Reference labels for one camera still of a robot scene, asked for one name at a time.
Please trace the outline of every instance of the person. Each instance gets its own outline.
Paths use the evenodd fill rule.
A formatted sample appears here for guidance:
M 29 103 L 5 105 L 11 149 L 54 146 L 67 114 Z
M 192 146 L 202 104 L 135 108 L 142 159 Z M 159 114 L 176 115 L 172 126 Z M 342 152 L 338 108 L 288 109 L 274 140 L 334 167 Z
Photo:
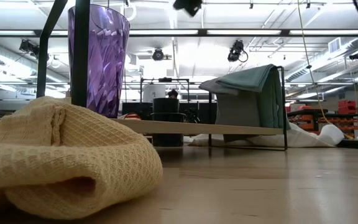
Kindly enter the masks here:
M 168 92 L 168 98 L 177 99 L 178 98 L 178 92 L 176 90 L 169 91 Z

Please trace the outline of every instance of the electrical wire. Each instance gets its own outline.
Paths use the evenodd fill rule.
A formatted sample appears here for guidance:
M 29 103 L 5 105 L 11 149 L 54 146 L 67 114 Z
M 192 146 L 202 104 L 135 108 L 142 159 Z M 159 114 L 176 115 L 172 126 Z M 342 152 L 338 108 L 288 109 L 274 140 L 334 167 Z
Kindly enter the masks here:
M 313 74 L 311 72 L 311 65 L 310 65 L 310 61 L 309 61 L 309 55 L 308 55 L 308 49 L 306 48 L 306 40 L 305 40 L 305 33 L 304 33 L 304 30 L 303 30 L 303 22 L 302 22 L 302 15 L 301 15 L 301 7 L 300 7 L 300 0 L 297 0 L 298 1 L 298 14 L 299 14 L 299 20 L 300 20 L 300 24 L 301 24 L 301 30 L 302 30 L 302 39 L 303 39 L 303 46 L 305 48 L 305 53 L 306 53 L 306 61 L 308 62 L 308 66 L 307 68 L 309 69 L 309 73 L 310 73 L 310 77 L 311 77 L 311 81 L 313 82 L 313 86 L 314 86 L 314 90 L 316 90 L 316 94 L 317 94 L 317 101 L 318 101 L 318 105 L 320 107 L 320 110 L 321 110 L 321 114 L 323 115 L 323 118 L 324 120 L 328 123 L 328 124 L 332 124 L 331 122 L 328 121 L 325 113 L 324 113 L 324 110 L 323 110 L 323 106 L 321 105 L 321 100 L 320 100 L 320 96 L 318 95 L 318 90 L 317 90 L 317 85 L 316 85 L 316 82 L 314 81 L 314 78 L 313 78 Z M 353 137 L 343 133 L 343 135 L 349 139 L 353 139 Z
M 246 63 L 248 61 L 248 58 L 249 58 L 248 53 L 244 49 L 242 50 L 242 52 L 245 53 L 245 55 L 247 56 L 247 59 L 245 61 L 242 61 L 242 60 L 239 59 L 239 61 L 242 62 L 242 63 Z

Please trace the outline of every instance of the red crate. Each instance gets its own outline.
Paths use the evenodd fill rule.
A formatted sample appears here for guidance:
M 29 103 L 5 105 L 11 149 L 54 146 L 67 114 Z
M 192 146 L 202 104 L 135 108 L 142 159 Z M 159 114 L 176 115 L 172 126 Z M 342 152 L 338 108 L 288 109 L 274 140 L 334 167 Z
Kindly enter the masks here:
M 342 100 L 338 101 L 338 108 L 356 108 L 356 102 L 354 100 Z
M 355 114 L 357 113 L 357 110 L 354 108 L 339 108 L 338 109 L 339 114 Z

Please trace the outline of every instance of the metal pole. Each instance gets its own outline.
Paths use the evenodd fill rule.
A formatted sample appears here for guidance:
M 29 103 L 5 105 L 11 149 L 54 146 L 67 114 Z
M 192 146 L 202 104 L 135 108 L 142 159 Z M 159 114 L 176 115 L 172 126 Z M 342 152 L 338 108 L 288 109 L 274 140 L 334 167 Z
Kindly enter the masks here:
M 40 52 L 38 57 L 37 74 L 37 98 L 45 96 L 45 86 L 47 82 L 47 61 L 48 61 L 48 41 L 60 15 L 62 14 L 67 0 L 55 1 L 47 21 L 40 36 Z
M 143 78 L 140 78 L 140 105 L 142 105 Z
M 190 81 L 187 79 L 187 103 L 190 104 Z
M 281 68 L 281 89 L 282 89 L 282 101 L 283 101 L 283 134 L 284 134 L 284 151 L 288 149 L 287 142 L 287 111 L 285 109 L 285 70 L 284 67 L 279 66 L 277 69 Z
M 71 103 L 82 107 L 86 107 L 88 92 L 89 25 L 90 0 L 76 0 Z
M 212 93 L 209 93 L 208 98 L 208 119 L 209 123 L 212 124 Z M 212 135 L 208 134 L 208 154 L 211 154 L 211 147 L 212 147 Z

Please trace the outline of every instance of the black trash can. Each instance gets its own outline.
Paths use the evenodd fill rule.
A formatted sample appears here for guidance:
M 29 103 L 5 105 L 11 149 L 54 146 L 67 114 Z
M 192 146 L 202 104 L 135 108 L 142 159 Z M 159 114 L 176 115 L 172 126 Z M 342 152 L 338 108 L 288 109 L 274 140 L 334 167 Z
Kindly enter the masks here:
M 153 113 L 178 113 L 179 100 L 172 98 L 154 98 Z
M 182 113 L 152 113 L 153 121 L 183 122 Z M 153 146 L 179 147 L 183 146 L 183 134 L 153 134 Z

